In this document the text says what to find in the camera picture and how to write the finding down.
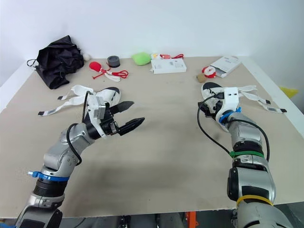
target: black bag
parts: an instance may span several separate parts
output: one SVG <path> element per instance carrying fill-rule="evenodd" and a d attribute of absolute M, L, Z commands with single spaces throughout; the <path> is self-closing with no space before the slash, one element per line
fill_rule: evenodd
<path fill-rule="evenodd" d="M 35 66 L 36 71 L 50 89 L 68 84 L 66 75 L 76 72 L 83 67 L 84 59 L 70 36 L 63 37 L 50 43 L 39 51 Z"/>

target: black wire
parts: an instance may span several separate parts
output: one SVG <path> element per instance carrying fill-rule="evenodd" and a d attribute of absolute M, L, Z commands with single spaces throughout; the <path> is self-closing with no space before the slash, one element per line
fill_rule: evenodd
<path fill-rule="evenodd" d="M 30 66 L 30 67 L 32 67 L 32 66 L 35 64 L 36 61 L 37 61 L 37 60 L 36 60 L 35 58 L 29 59 L 29 60 L 27 61 L 27 65 Z"/>
<path fill-rule="evenodd" d="M 76 126 L 77 125 L 77 123 L 73 123 L 73 124 L 71 124 L 69 127 L 68 127 L 68 129 L 67 129 L 67 131 L 66 131 L 66 140 L 67 140 L 67 144 L 69 145 L 69 147 L 71 148 L 71 151 L 75 154 L 75 156 L 78 158 L 78 163 L 77 163 L 77 165 L 76 166 L 78 166 L 78 165 L 80 165 L 81 164 L 81 162 L 82 162 L 82 159 L 81 159 L 81 157 L 80 157 L 80 155 L 77 153 L 77 151 L 75 150 L 75 148 L 74 148 L 74 146 L 72 145 L 72 143 L 71 143 L 71 141 L 70 141 L 70 131 L 71 131 L 71 129 L 72 129 L 72 127 L 74 127 L 74 126 Z"/>
<path fill-rule="evenodd" d="M 84 107 L 83 107 L 83 110 L 82 110 L 82 120 L 81 120 L 82 123 L 85 122 L 86 100 L 87 100 L 88 94 L 91 94 L 91 92 L 87 91 L 86 94 L 85 94 L 85 102 L 84 102 Z"/>
<path fill-rule="evenodd" d="M 200 103 L 200 106 L 199 106 L 199 109 L 198 109 L 198 113 L 197 113 L 197 120 L 198 120 L 198 124 L 199 124 L 199 128 L 201 129 L 201 131 L 211 140 L 211 141 L 213 141 L 216 145 L 218 145 L 220 148 L 222 148 L 224 151 L 226 151 L 228 154 L 230 154 L 230 152 L 229 152 L 229 150 L 227 150 L 223 145 L 221 145 L 220 143 L 218 143 L 217 141 L 215 141 L 210 135 L 208 135 L 205 131 L 204 131 L 204 129 L 202 128 L 202 126 L 200 125 L 200 109 L 201 109 L 201 107 L 203 106 L 203 104 L 207 101 L 207 100 L 209 100 L 209 99 L 211 99 L 211 98 L 214 98 L 214 97 L 216 97 L 216 95 L 213 95 L 213 96 L 210 96 L 210 97 L 208 97 L 208 98 L 206 98 L 203 102 L 201 102 Z"/>
<path fill-rule="evenodd" d="M 84 218 L 77 226 L 75 226 L 74 228 L 77 228 L 79 227 L 84 221 L 85 221 L 86 218 Z"/>
<path fill-rule="evenodd" d="M 229 122 L 235 122 L 235 121 L 244 122 L 244 123 L 250 124 L 250 125 L 255 126 L 257 129 L 260 130 L 260 132 L 264 135 L 264 138 L 265 138 L 265 141 L 266 141 L 266 147 L 267 147 L 267 156 L 266 156 L 266 160 L 269 161 L 269 158 L 270 158 L 269 140 L 268 140 L 268 137 L 267 137 L 266 133 L 263 131 L 263 129 L 262 129 L 261 127 L 259 127 L 258 125 L 256 125 L 255 123 L 250 122 L 250 121 L 247 121 L 247 120 L 233 119 L 233 120 L 230 120 Z"/>

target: wooden table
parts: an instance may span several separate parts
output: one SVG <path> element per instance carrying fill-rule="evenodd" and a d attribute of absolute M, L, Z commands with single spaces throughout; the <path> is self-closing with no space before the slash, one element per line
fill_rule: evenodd
<path fill-rule="evenodd" d="M 129 110 L 115 115 L 119 125 L 137 117 L 146 120 L 131 133 L 99 139 L 82 153 L 83 163 L 75 168 L 60 207 L 65 217 L 234 208 L 236 203 L 226 195 L 231 158 L 200 131 L 196 121 L 197 102 L 202 100 L 196 75 L 216 59 L 186 58 L 186 73 L 162 75 L 150 72 L 151 64 L 136 66 L 131 59 L 122 59 L 118 69 L 127 69 L 130 75 L 119 83 L 105 77 L 93 80 L 96 73 L 86 63 L 67 76 L 70 84 L 56 90 L 48 89 L 34 72 L 0 114 L 0 217 L 18 216 L 36 181 L 26 173 L 39 171 L 44 153 L 60 132 L 80 122 L 80 106 L 37 115 L 62 104 L 57 97 L 77 84 L 94 90 L 116 86 L 122 91 L 121 101 L 134 101 Z M 272 100 L 243 65 L 226 78 L 209 81 L 257 85 L 260 96 Z M 244 98 L 240 105 L 268 135 L 275 203 L 304 201 L 303 137 L 284 114 L 267 112 Z M 201 123 L 231 149 L 230 135 L 215 121 L 201 115 Z"/>

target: blue ring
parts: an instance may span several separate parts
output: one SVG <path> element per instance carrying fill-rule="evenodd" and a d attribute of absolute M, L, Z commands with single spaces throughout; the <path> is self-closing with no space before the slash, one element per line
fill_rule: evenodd
<path fill-rule="evenodd" d="M 218 122 L 219 122 L 221 125 L 225 125 L 225 124 L 222 123 L 222 121 L 223 121 L 226 117 L 230 116 L 230 115 L 233 114 L 233 113 L 240 113 L 241 111 L 242 111 L 242 107 L 239 107 L 235 112 L 226 113 L 226 114 L 223 115 L 221 118 L 219 118 Z"/>
<path fill-rule="evenodd" d="M 41 172 L 34 171 L 32 174 L 30 174 L 32 177 L 38 177 L 49 181 L 68 181 L 70 179 L 69 177 L 53 177 L 45 175 Z"/>

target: green ball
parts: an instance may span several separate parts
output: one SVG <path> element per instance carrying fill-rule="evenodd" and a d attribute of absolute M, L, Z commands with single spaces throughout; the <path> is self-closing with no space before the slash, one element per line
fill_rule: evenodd
<path fill-rule="evenodd" d="M 132 59 L 134 60 L 135 64 L 139 66 L 146 65 L 151 61 L 150 55 L 145 52 L 132 55 Z"/>

